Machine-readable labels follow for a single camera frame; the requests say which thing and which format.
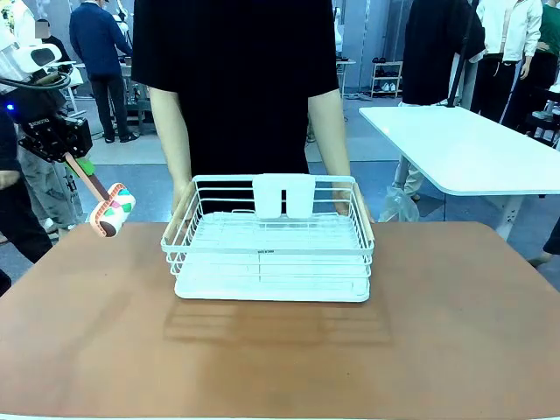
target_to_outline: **black pole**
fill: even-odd
[[[447,108],[455,108],[455,95],[457,94],[457,89],[459,89],[461,74],[463,73],[463,67],[465,66],[466,47],[469,43],[469,38],[471,37],[471,29],[473,28],[474,15],[476,14],[476,9],[479,7],[479,2],[480,0],[472,0],[471,14],[469,15],[469,21],[466,24],[466,34],[465,37],[463,38],[463,47],[461,48],[461,56],[458,59],[457,72],[455,73],[455,78],[453,79],[451,93],[449,94],[449,99],[447,100]]]

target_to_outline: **person in green sweater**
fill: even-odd
[[[514,88],[502,124],[525,134],[529,131],[525,123],[528,114],[542,111],[546,99],[536,94],[538,88],[549,89],[557,77],[560,56],[560,0],[549,0],[542,7],[541,39],[536,47],[531,72],[519,80]]]

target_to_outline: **plastic bag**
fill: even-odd
[[[386,221],[418,221],[420,213],[412,199],[400,188],[387,188],[385,206],[379,216],[379,222]]]

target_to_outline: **shoe rack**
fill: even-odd
[[[403,62],[391,61],[387,63],[374,63],[374,74],[372,76],[371,96],[374,95],[394,95],[395,98],[400,95],[403,90],[401,89],[401,80],[403,74]],[[389,85],[395,83],[395,91],[383,91],[382,87],[385,83]]]

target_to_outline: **person in white jacket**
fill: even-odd
[[[529,75],[541,37],[542,0],[480,0],[477,9],[486,31],[486,55],[479,62],[471,111],[500,122],[514,84],[519,61],[520,78]]]

